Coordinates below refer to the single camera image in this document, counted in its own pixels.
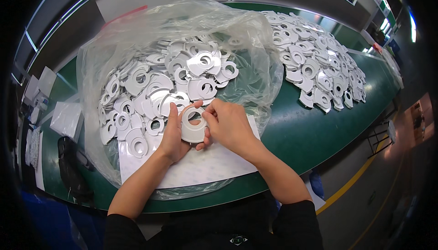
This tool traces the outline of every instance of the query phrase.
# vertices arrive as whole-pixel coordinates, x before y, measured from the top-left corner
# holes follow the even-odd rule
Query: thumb
[[[170,113],[167,119],[167,126],[178,127],[178,108],[175,103],[170,103]]]
[[[211,113],[204,111],[202,113],[202,117],[207,121],[210,127],[210,131],[216,131],[219,123],[215,116],[213,116]]]

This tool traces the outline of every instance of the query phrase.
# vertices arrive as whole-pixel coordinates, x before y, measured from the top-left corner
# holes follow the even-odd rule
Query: pile of white plastic parts
[[[161,40],[148,47],[136,46],[132,60],[121,62],[107,75],[98,105],[101,139],[108,144],[112,138],[126,141],[128,151],[137,158],[147,153],[146,138],[163,133],[170,103],[181,112],[191,102],[208,105],[217,89],[227,86],[239,70],[228,61],[229,52],[222,50],[209,36]],[[196,113],[189,110],[187,118]],[[196,131],[205,122],[185,131],[187,139],[196,141]]]
[[[297,16],[262,11],[272,27],[274,45],[286,69],[286,80],[301,89],[299,101],[328,113],[365,103],[365,73],[347,54],[347,48],[320,25]]]

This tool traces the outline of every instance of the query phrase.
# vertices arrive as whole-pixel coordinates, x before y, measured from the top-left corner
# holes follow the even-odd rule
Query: hand
[[[198,101],[192,105],[194,105],[195,108],[199,108],[202,105],[202,101]],[[177,106],[174,103],[170,103],[170,114],[167,119],[167,126],[164,130],[160,146],[156,150],[161,152],[164,157],[171,160],[172,163],[179,161],[191,148],[189,143],[181,139],[181,117],[182,112],[178,116]],[[200,121],[194,120],[190,122],[196,125]],[[204,147],[204,143],[198,143],[196,150],[199,151]]]
[[[238,155],[253,144],[261,142],[254,136],[249,125],[244,107],[238,104],[223,102],[214,99],[202,113],[202,117],[209,124],[205,136],[212,136],[221,145]]]

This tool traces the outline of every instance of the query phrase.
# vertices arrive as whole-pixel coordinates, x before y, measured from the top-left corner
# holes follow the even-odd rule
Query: green workbench
[[[228,3],[240,9],[274,10],[276,12],[294,12],[320,24],[332,32],[342,45],[349,49],[362,51],[369,46],[356,31],[313,13],[257,3]],[[350,53],[366,74],[365,92],[367,102],[354,102],[353,109],[332,110],[325,113],[318,107],[312,110],[304,108],[298,101],[300,91],[292,83],[283,79],[277,99],[273,102],[272,116],[261,137],[265,146],[277,157],[302,174],[330,158],[363,132],[390,104],[398,91],[384,61],[376,57]],[[58,72],[58,78],[49,98],[47,115],[53,110],[56,101],[65,101],[76,93],[76,59],[70,61]],[[45,191],[57,198],[73,202],[72,196],[64,188],[58,167],[57,140],[59,135],[49,128],[50,121],[42,125],[42,172]],[[79,144],[84,144],[82,127]],[[79,169],[95,192],[95,206],[108,209],[117,189],[98,171],[90,172],[85,167]],[[258,172],[236,177],[220,190],[174,201],[154,201],[146,203],[144,212],[173,212],[205,208],[235,201],[265,191],[267,185]]]

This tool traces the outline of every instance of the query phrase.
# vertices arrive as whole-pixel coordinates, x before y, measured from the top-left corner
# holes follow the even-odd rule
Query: black shirt
[[[269,232],[266,200],[171,214],[146,241],[137,224],[107,217],[104,249],[323,249],[311,201],[284,204]]]

